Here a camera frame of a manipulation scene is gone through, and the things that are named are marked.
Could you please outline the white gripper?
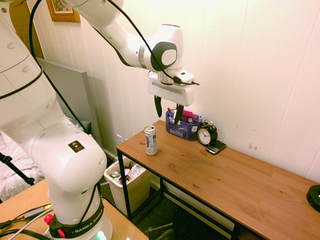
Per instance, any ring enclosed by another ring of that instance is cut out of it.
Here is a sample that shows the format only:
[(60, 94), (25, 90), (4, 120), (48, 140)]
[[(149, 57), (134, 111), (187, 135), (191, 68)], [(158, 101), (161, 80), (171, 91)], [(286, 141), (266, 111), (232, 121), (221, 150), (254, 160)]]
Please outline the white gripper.
[(182, 119), (184, 106), (190, 106), (194, 102), (195, 89), (192, 85), (165, 85), (155, 78), (150, 78), (148, 92), (154, 95), (154, 104), (158, 117), (162, 116), (162, 98), (176, 104), (174, 124), (177, 125)]

